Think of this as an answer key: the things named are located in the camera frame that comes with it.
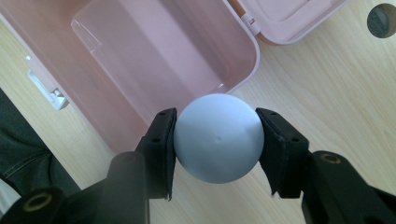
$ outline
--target plastic box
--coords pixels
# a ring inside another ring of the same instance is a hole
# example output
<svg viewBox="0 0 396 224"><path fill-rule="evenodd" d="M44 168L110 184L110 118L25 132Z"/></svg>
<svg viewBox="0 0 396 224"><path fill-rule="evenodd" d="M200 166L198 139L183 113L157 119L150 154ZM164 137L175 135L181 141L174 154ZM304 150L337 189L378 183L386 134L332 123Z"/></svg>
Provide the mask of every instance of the plastic box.
<svg viewBox="0 0 396 224"><path fill-rule="evenodd" d="M254 35L293 43L346 1L0 0L0 12L48 93L125 151L159 111L247 81Z"/></svg>

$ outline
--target wooden table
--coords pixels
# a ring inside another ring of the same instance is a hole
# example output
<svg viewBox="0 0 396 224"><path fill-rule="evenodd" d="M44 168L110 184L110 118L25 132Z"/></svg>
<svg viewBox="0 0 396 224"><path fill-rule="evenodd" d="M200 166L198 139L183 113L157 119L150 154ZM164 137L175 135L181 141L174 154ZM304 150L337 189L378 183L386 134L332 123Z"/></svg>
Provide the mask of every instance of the wooden table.
<svg viewBox="0 0 396 224"><path fill-rule="evenodd" d="M299 43L260 43L260 68L233 94L284 116L311 151L344 155L371 185L396 194L396 36L366 25L379 0L352 0ZM86 188L106 176L113 153L73 106L55 111L26 76L26 51L0 26L0 87ZM174 199L150 202L151 223L304 223L300 200L272 197L257 165L226 185L177 164Z"/></svg>

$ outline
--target container lid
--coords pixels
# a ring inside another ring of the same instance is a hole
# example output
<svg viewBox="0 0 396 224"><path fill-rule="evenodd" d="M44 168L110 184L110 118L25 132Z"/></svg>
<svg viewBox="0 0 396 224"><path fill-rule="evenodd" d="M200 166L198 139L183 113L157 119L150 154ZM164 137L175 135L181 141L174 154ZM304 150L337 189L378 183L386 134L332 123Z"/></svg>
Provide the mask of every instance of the container lid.
<svg viewBox="0 0 396 224"><path fill-rule="evenodd" d="M264 42L297 42L347 0L229 0L250 31Z"/></svg>

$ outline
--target ball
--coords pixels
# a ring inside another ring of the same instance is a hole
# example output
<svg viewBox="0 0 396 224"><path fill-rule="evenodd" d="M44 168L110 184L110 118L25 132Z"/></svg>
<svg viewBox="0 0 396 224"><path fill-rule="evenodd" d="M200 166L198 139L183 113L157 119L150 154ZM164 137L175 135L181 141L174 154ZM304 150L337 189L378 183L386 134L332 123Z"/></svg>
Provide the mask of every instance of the ball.
<svg viewBox="0 0 396 224"><path fill-rule="evenodd" d="M181 165L209 183L235 181L262 154L264 132L255 110L229 94L210 94L190 103L177 119L174 145Z"/></svg>

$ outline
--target robotic arm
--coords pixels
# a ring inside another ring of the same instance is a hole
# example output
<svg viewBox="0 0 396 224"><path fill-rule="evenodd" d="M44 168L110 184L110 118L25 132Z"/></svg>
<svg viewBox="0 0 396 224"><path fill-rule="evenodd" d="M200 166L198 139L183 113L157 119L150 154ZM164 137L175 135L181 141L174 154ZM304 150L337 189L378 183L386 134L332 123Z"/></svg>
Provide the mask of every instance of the robotic arm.
<svg viewBox="0 0 396 224"><path fill-rule="evenodd" d="M367 185L342 156L308 150L308 140L274 111L256 110L264 128L260 164L281 198L303 196L306 223L394 224L396 197ZM113 159L108 176L69 198L59 189L23 196L8 223L149 223L149 199L172 198L177 111L157 114L135 151Z"/></svg>

